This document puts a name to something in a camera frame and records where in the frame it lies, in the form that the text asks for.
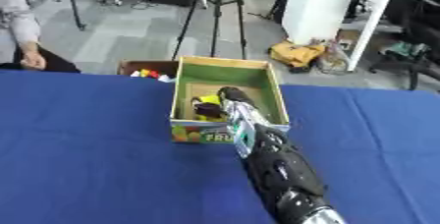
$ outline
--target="robotic arm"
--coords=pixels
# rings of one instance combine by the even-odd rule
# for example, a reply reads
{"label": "robotic arm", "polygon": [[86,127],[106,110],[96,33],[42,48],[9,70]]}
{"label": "robotic arm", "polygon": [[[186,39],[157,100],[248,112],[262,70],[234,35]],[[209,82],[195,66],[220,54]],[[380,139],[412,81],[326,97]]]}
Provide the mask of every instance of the robotic arm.
{"label": "robotic arm", "polygon": [[218,91],[228,131],[266,209],[280,224],[346,224],[313,169],[236,87]]}

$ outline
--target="person's hand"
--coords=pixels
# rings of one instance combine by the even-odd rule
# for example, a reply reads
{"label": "person's hand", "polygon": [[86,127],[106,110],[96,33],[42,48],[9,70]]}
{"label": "person's hand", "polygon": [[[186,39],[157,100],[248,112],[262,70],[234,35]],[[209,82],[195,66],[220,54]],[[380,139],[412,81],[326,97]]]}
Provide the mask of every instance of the person's hand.
{"label": "person's hand", "polygon": [[39,71],[46,69],[47,65],[46,60],[36,51],[27,52],[20,63],[26,69]]}

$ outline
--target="gray sleeve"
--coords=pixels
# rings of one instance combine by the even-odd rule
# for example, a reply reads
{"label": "gray sleeve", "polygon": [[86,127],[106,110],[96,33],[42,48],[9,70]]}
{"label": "gray sleeve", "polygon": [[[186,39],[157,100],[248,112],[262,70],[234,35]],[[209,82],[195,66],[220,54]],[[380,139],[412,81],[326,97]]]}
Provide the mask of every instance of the gray sleeve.
{"label": "gray sleeve", "polygon": [[10,29],[17,42],[38,42],[40,27],[26,0],[0,1],[3,12],[11,15]]}

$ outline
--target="box with colorful items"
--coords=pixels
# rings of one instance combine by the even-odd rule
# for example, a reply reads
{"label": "box with colorful items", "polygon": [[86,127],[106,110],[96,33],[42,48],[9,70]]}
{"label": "box with colorful items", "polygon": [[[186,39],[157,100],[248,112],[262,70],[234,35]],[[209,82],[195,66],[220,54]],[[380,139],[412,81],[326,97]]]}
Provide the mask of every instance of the box with colorful items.
{"label": "box with colorful items", "polygon": [[178,67],[179,63],[172,61],[123,61],[119,65],[118,75],[173,83]]}
{"label": "box with colorful items", "polygon": [[269,122],[289,130],[289,117],[272,66],[262,61],[182,57],[171,111],[173,141],[231,142],[218,90],[244,91]]}

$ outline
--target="cardboard box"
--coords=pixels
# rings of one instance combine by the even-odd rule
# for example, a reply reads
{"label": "cardboard box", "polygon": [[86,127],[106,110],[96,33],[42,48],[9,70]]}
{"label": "cardboard box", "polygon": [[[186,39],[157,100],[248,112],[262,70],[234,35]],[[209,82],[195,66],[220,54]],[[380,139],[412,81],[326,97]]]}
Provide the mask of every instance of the cardboard box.
{"label": "cardboard box", "polygon": [[177,61],[122,61],[119,64],[118,75],[129,76],[134,71],[141,69],[157,71],[159,74],[164,74],[170,78],[175,78],[179,62]]}
{"label": "cardboard box", "polygon": [[276,128],[289,131],[289,117],[272,66],[267,62],[207,57],[182,57],[170,115],[173,141],[231,142],[226,123],[194,119],[191,100],[236,86]]}

